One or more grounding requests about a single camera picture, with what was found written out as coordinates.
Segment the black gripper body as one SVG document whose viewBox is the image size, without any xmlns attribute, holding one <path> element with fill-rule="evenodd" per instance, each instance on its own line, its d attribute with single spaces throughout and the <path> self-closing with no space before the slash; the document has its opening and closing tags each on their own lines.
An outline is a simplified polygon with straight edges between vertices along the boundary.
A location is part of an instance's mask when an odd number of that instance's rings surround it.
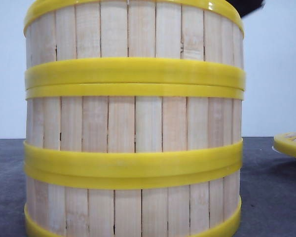
<svg viewBox="0 0 296 237">
<path fill-rule="evenodd" d="M 238 11 L 240 17 L 264 6 L 264 0 L 230 0 L 230 4 Z"/>
</svg>

